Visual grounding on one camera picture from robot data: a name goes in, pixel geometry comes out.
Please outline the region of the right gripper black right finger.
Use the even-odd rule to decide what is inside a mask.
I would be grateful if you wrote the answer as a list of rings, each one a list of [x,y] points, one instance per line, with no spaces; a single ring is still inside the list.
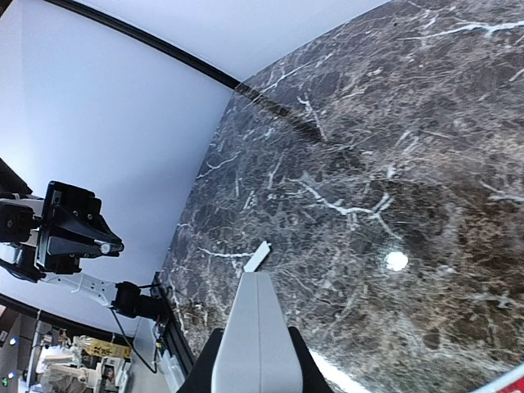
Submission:
[[[296,327],[289,327],[288,331],[294,346],[296,356],[300,363],[302,373],[302,392],[303,393],[333,393],[333,390],[326,382],[317,364],[309,352],[302,335]]]

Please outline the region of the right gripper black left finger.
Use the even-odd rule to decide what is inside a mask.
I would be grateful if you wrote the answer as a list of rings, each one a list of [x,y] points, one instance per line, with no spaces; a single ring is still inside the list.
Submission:
[[[212,372],[223,334],[223,328],[216,328],[210,334],[194,367],[177,390],[178,393],[211,393]]]

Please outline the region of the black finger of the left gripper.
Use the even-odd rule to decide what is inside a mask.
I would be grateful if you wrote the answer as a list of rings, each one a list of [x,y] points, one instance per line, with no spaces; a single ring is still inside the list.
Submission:
[[[118,257],[124,250],[124,243],[120,237],[113,233],[100,214],[81,214],[80,223],[83,225],[81,236],[84,238],[82,243],[85,245],[83,252],[80,254],[84,258],[97,258],[100,256]],[[110,243],[111,252],[104,255],[100,251],[100,245]]]

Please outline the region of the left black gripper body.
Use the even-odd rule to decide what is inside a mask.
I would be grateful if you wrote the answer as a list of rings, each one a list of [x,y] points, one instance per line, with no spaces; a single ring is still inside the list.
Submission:
[[[43,271],[78,273],[82,258],[102,255],[97,244],[101,208],[101,200],[89,190],[57,181],[48,184],[37,251]]]

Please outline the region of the white air conditioner remote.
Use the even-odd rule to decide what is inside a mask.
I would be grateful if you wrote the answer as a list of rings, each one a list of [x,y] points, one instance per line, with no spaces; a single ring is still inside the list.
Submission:
[[[213,367],[211,390],[303,390],[300,362],[267,273],[242,275]]]

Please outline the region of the white battery cover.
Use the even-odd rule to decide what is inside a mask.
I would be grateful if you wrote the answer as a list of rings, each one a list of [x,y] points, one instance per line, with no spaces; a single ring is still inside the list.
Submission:
[[[254,273],[264,262],[271,251],[271,244],[267,241],[261,242],[251,258],[243,267],[244,273]]]

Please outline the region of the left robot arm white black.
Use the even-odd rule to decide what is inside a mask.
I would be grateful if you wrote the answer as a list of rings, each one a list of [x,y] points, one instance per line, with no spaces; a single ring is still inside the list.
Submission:
[[[51,181],[35,196],[6,163],[1,164],[1,242],[14,250],[1,266],[20,280],[45,282],[79,293],[113,314],[167,318],[161,295],[143,294],[131,282],[110,282],[83,273],[83,259],[117,257],[124,243],[101,214],[102,202],[87,189]]]

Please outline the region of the red white remote control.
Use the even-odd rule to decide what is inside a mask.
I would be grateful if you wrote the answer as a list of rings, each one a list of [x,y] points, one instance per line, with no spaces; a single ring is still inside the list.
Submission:
[[[477,393],[524,393],[523,379],[524,365],[521,364],[512,371],[477,389]]]

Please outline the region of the left black frame post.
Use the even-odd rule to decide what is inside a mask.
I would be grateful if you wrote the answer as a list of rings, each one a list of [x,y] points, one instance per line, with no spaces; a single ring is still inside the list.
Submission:
[[[110,16],[81,2],[70,0],[49,0],[47,3],[62,8],[66,11],[73,12],[78,16],[87,18],[136,41],[139,41],[140,43],[143,43],[148,47],[151,47],[158,52],[161,52],[166,56],[183,63],[191,69],[213,79],[215,82],[222,84],[226,88],[235,90],[242,84],[242,82],[238,79],[228,75],[208,62],[199,59],[191,53],[184,51],[182,48],[168,43],[167,41],[158,38],[143,29],[139,29],[130,23],[120,20],[114,16]]]

